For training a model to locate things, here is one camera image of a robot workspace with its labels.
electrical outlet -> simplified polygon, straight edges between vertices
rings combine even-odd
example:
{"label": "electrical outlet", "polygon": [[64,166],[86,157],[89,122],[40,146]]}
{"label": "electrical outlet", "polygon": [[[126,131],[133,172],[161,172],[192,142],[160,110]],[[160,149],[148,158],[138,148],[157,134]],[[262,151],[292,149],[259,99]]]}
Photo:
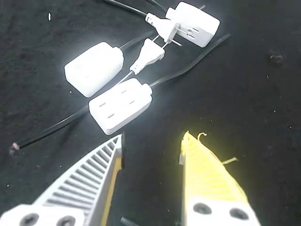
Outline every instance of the electrical outlet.
{"label": "electrical outlet", "polygon": [[89,110],[104,133],[110,135],[145,111],[151,95],[148,84],[133,78],[91,100]]}
{"label": "electrical outlet", "polygon": [[165,17],[180,24],[178,35],[200,47],[210,42],[220,25],[218,19],[185,2],[169,8]]}
{"label": "electrical outlet", "polygon": [[85,97],[91,97],[122,69],[123,53],[101,42],[65,66],[67,81]]}

black fabric surface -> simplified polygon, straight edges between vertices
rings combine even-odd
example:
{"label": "black fabric surface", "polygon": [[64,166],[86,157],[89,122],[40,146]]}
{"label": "black fabric surface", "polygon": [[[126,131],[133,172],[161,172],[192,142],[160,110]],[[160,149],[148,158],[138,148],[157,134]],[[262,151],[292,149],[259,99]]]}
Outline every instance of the black fabric surface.
{"label": "black fabric surface", "polygon": [[[179,2],[158,1],[165,7]],[[163,16],[146,1],[123,2]],[[186,76],[156,88],[147,111],[119,131],[126,134],[126,168],[117,177],[109,225],[120,225],[121,216],[141,226],[180,221],[178,158],[187,130],[195,136],[207,132],[202,141],[222,161],[239,159],[227,169],[263,226],[300,225],[301,2],[187,2],[206,4],[205,11],[221,21],[213,41],[228,32],[232,37]],[[101,41],[121,46],[151,29],[140,17],[95,0],[1,0],[2,160],[12,142],[88,103],[66,81],[66,63]],[[139,74],[141,82],[182,69],[202,51],[181,37],[176,40],[183,46],[168,45],[165,57]],[[124,70],[114,81],[127,73],[141,46],[125,54]],[[108,139],[88,115],[24,148],[18,158],[1,161],[0,212],[32,203]]]}

outlet slot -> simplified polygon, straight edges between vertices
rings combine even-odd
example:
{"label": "outlet slot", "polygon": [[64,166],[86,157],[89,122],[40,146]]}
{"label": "outlet slot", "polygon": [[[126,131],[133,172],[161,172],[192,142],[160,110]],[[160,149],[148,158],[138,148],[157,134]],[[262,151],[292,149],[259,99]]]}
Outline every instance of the outlet slot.
{"label": "outlet slot", "polygon": [[110,115],[108,116],[108,119],[111,118],[111,117],[113,117],[113,116],[114,116],[114,113],[113,113],[113,114],[110,114]]}

electrical cord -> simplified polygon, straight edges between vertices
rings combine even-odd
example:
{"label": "electrical cord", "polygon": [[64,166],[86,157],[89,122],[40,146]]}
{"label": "electrical cord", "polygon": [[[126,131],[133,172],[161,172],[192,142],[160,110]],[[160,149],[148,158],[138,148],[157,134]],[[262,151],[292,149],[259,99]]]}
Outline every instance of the electrical cord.
{"label": "electrical cord", "polygon": [[[146,32],[140,36],[138,36],[137,38],[132,39],[131,41],[128,41],[127,43],[125,43],[124,45],[122,45],[120,47],[120,49],[124,52],[126,50],[128,50],[129,48],[131,48],[132,46],[134,46],[135,44],[139,43],[140,41],[144,40],[145,38],[153,35],[155,33],[155,31],[151,31],[151,32]],[[128,73],[123,79],[121,79],[119,83],[123,82],[125,79],[127,79],[129,76],[131,76],[133,74],[133,72]],[[70,123],[74,122],[75,120],[79,119],[80,117],[84,116],[86,113],[89,112],[89,107],[88,105],[85,106],[84,108],[80,109],[79,111],[77,111],[76,113],[70,115],[69,117],[61,120],[60,122],[58,122],[57,124],[43,130],[42,132],[35,134],[33,136],[29,136],[27,138],[23,138],[17,142],[13,142],[12,146],[9,148],[9,154],[11,156],[15,156],[18,151],[21,148],[24,148],[28,145],[31,145],[51,134],[53,134],[54,132],[64,128],[65,126],[69,125]]]}
{"label": "electrical cord", "polygon": [[141,16],[143,18],[146,17],[146,13],[142,12],[141,10],[138,10],[138,9],[136,9],[134,7],[128,6],[126,4],[123,4],[123,3],[119,2],[119,1],[115,1],[115,0],[102,0],[102,1],[104,1],[106,3],[109,3],[111,5],[117,6],[119,8],[125,9],[125,10],[127,10],[127,11],[129,11],[129,12],[131,12],[133,14],[136,14],[138,16]]}
{"label": "electrical cord", "polygon": [[127,43],[125,43],[124,45],[122,45],[120,47],[120,49],[124,52],[127,51],[129,48],[131,48],[133,45],[135,45],[138,42],[141,42],[142,40],[154,35],[156,33],[156,31],[150,31],[150,32],[146,32],[142,35],[140,35],[139,37],[132,39],[131,41],[128,41]]}
{"label": "electrical cord", "polygon": [[[227,34],[225,36],[223,36],[222,38],[220,38],[218,41],[216,41],[214,44],[210,45],[209,47],[207,47],[194,61],[192,61],[187,67],[185,67],[184,69],[180,70],[179,72],[175,73],[175,74],[171,74],[169,76],[160,78],[158,80],[156,80],[155,82],[153,82],[150,87],[154,88],[166,81],[169,81],[171,79],[177,78],[181,75],[184,75],[186,72],[188,72],[189,70],[191,70],[196,64],[198,64],[204,57],[206,57],[212,50],[214,50],[218,45],[222,44],[225,40],[227,40],[228,38],[230,38],[231,35]],[[130,71],[126,76],[124,76],[117,84],[125,81],[129,76],[131,76],[133,74],[132,71]],[[65,126],[69,125],[70,123],[72,123],[73,121],[79,119],[81,116],[84,116],[86,113],[89,112],[89,107],[85,106],[84,108],[82,108],[81,110],[79,110],[78,112],[70,115],[69,117],[67,117],[66,119],[58,122],[57,124],[45,129],[44,131],[42,131],[39,134],[36,134],[34,136],[31,137],[27,137],[24,138],[20,141],[14,142],[12,144],[12,146],[9,149],[9,154],[12,156],[15,156],[18,151],[21,148],[24,148],[30,144],[33,144],[47,136],[49,136],[50,134],[64,128]]]}
{"label": "electrical cord", "polygon": [[165,76],[162,77],[156,81],[154,81],[150,87],[154,88],[166,81],[169,81],[171,79],[175,79],[181,75],[184,75],[185,73],[187,73],[188,71],[190,71],[195,65],[197,65],[204,57],[206,57],[209,53],[211,53],[212,50],[214,50],[217,46],[219,46],[220,44],[222,44],[224,41],[226,41],[228,38],[230,38],[231,35],[230,34],[226,34],[225,36],[221,37],[219,40],[217,40],[215,43],[211,44],[210,46],[208,46],[195,60],[193,60],[188,66],[186,66],[185,68],[183,68],[182,70],[171,74],[169,76]]}
{"label": "electrical cord", "polygon": [[162,12],[166,13],[167,12],[167,8],[164,8],[162,5],[160,5],[158,2],[156,2],[155,0],[146,0],[148,3],[157,6]]}
{"label": "electrical cord", "polygon": [[[121,82],[126,80],[129,76],[131,76],[132,74],[134,74],[134,72],[130,71],[117,84],[120,84]],[[89,112],[89,105],[83,107],[76,113],[73,113],[69,117],[61,120],[57,124],[43,130],[42,132],[40,132],[38,134],[35,134],[35,135],[27,137],[27,138],[23,138],[17,142],[13,142],[12,146],[9,149],[9,154],[11,156],[15,157],[21,148],[29,146],[41,139],[53,134],[54,132],[57,132],[58,130],[64,128],[65,126],[68,126],[70,123],[72,123],[72,122],[76,121],[77,119],[79,119],[80,117],[84,116],[88,112]]]}

extension cord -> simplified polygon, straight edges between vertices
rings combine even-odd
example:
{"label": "extension cord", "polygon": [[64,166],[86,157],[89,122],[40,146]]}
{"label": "extension cord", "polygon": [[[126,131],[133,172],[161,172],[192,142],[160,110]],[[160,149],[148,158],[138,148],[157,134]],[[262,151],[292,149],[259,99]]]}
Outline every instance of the extension cord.
{"label": "extension cord", "polygon": [[110,135],[144,112],[151,104],[148,84],[129,79],[89,102],[92,117],[105,134]]}

